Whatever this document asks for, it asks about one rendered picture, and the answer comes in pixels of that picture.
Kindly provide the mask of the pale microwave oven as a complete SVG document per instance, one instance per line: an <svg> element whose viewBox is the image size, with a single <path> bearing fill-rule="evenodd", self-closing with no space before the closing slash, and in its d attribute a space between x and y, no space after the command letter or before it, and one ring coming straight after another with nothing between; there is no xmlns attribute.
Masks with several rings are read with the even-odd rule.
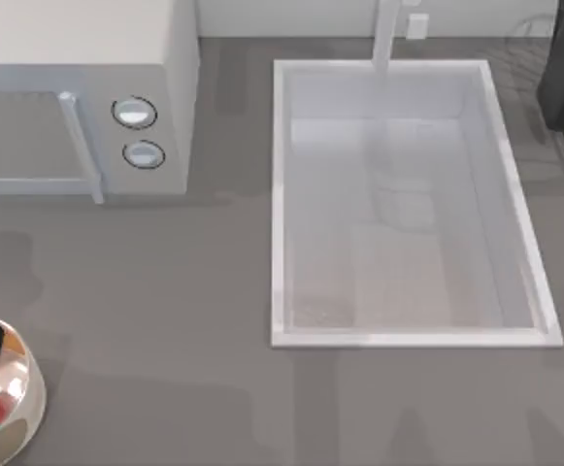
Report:
<svg viewBox="0 0 564 466"><path fill-rule="evenodd" d="M187 189L200 54L194 0L0 0L0 86L73 88L85 99L106 199ZM132 130L111 113L140 96L155 124ZM122 148L155 142L166 160L138 170Z"/></svg>

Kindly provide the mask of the large round microwave knob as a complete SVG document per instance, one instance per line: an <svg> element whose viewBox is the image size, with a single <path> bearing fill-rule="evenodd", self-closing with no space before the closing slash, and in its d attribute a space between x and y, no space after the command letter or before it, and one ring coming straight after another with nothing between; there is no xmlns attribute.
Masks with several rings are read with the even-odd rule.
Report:
<svg viewBox="0 0 564 466"><path fill-rule="evenodd" d="M154 105L140 96L130 96L114 101L111 113L118 124L132 130L149 128L158 118L158 111Z"/></svg>

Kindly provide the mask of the white sink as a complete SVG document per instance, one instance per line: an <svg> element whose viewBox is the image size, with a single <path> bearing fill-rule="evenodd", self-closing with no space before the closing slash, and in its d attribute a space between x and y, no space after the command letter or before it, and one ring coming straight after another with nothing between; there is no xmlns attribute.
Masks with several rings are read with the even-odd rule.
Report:
<svg viewBox="0 0 564 466"><path fill-rule="evenodd" d="M278 60L275 348L560 348L489 64Z"/></svg>

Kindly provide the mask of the tall white tap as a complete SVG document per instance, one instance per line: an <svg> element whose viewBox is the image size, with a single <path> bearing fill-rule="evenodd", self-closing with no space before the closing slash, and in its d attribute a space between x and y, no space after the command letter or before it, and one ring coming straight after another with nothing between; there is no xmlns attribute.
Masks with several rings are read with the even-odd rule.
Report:
<svg viewBox="0 0 564 466"><path fill-rule="evenodd" d="M389 65L395 29L403 7L416 7L422 0L377 0L372 65L385 74Z"/></svg>

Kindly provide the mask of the pale microwave door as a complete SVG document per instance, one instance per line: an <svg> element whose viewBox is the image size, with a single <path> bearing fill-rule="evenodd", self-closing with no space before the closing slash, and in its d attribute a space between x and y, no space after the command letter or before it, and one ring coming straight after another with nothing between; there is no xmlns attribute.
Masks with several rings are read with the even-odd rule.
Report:
<svg viewBox="0 0 564 466"><path fill-rule="evenodd" d="M82 93L54 84L46 88L5 84L0 86L0 196L91 197L57 99L62 91L78 97L80 120L104 193Z"/></svg>

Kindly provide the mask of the white wall socket plate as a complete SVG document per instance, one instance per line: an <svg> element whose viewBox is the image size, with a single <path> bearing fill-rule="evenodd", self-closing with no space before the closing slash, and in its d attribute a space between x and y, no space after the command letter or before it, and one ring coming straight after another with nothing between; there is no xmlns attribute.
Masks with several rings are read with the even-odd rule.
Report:
<svg viewBox="0 0 564 466"><path fill-rule="evenodd" d="M410 14L406 32L407 40L424 40L428 36L430 17L428 14Z"/></svg>

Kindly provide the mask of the shiny metal bowl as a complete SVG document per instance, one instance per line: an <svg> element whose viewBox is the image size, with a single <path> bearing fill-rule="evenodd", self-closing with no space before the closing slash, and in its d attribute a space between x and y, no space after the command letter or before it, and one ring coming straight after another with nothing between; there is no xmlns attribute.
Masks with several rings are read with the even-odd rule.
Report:
<svg viewBox="0 0 564 466"><path fill-rule="evenodd" d="M0 466L19 454L37 433L47 406L44 377L30 347L0 319L4 341L0 353L0 395L7 417L0 422Z"/></svg>

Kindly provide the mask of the small round microwave knob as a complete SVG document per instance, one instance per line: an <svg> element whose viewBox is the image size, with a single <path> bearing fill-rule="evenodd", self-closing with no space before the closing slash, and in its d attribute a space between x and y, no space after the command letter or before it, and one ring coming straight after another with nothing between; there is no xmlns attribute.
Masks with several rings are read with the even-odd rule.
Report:
<svg viewBox="0 0 564 466"><path fill-rule="evenodd" d="M131 167L138 170L155 170L166 160L164 149L155 142L140 140L124 145L122 158Z"/></svg>

